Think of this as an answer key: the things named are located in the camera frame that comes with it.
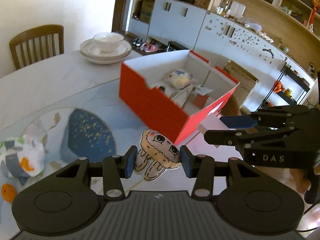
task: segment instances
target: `wooden chair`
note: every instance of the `wooden chair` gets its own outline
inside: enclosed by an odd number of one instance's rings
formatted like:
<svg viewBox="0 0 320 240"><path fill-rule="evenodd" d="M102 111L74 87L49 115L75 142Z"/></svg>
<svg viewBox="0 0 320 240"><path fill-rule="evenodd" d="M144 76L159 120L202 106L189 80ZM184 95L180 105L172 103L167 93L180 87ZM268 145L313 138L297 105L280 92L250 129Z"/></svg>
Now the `wooden chair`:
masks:
<svg viewBox="0 0 320 240"><path fill-rule="evenodd" d="M17 70L56 56L57 50L59 55L63 54L63 26L43 25L24 31L10 41L10 50Z"/></svg>

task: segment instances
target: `glass jar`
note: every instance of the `glass jar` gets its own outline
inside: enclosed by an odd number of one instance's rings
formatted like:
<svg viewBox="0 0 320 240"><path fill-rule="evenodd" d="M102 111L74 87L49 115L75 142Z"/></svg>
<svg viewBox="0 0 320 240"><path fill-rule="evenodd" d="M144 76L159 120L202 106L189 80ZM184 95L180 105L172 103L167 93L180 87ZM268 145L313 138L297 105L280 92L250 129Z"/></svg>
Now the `glass jar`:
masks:
<svg viewBox="0 0 320 240"><path fill-rule="evenodd" d="M221 0L220 7L223 8L223 13L226 13L231 6L232 0Z"/></svg>

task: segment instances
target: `silver screw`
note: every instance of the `silver screw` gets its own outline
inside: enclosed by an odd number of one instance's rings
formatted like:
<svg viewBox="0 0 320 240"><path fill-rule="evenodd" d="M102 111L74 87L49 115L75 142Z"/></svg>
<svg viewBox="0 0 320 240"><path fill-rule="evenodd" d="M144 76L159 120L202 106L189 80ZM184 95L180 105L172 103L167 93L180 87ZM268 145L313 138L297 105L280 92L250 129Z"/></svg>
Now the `silver screw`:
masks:
<svg viewBox="0 0 320 240"><path fill-rule="evenodd" d="M122 191L119 189L110 189L107 191L108 197L120 197L122 195Z"/></svg>
<svg viewBox="0 0 320 240"><path fill-rule="evenodd" d="M197 197L207 197L210 195L210 191L207 189L204 189L204 188L200 188L200 189L195 190L195 195Z"/></svg>

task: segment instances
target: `open box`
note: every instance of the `open box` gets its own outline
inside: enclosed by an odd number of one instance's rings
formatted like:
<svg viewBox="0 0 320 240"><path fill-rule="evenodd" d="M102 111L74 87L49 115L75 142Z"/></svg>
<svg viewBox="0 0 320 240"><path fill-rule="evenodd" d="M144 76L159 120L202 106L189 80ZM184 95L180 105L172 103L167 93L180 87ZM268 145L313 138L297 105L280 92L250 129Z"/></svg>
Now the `open box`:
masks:
<svg viewBox="0 0 320 240"><path fill-rule="evenodd" d="M201 109L192 92L183 107L175 104L155 84L170 71L184 69L196 84L213 89ZM208 60L189 50L158 53L126 60L121 65L119 97L151 129L178 145L210 113L218 112L238 86L238 81Z"/></svg>

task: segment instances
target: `shoe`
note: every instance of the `shoe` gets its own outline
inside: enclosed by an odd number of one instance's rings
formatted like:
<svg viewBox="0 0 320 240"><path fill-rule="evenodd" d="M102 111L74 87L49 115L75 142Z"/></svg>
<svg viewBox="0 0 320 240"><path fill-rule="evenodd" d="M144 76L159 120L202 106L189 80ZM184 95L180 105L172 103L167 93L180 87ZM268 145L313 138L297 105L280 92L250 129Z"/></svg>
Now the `shoe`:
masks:
<svg viewBox="0 0 320 240"><path fill-rule="evenodd" d="M140 40L140 39L141 39L140 37L135 38L135 39L133 40L132 44L133 44L133 45L136 45L137 41Z"/></svg>
<svg viewBox="0 0 320 240"><path fill-rule="evenodd" d="M140 47L143 43L145 43L145 40L140 38L140 40L137 41L136 46Z"/></svg>
<svg viewBox="0 0 320 240"><path fill-rule="evenodd" d="M149 45L144 49L145 52L156 52L157 50L158 50L158 46L157 46L157 45L152 45L152 44L149 44Z"/></svg>
<svg viewBox="0 0 320 240"><path fill-rule="evenodd" d="M144 50L148 45L149 45L149 43L145 42L140 46L139 49Z"/></svg>

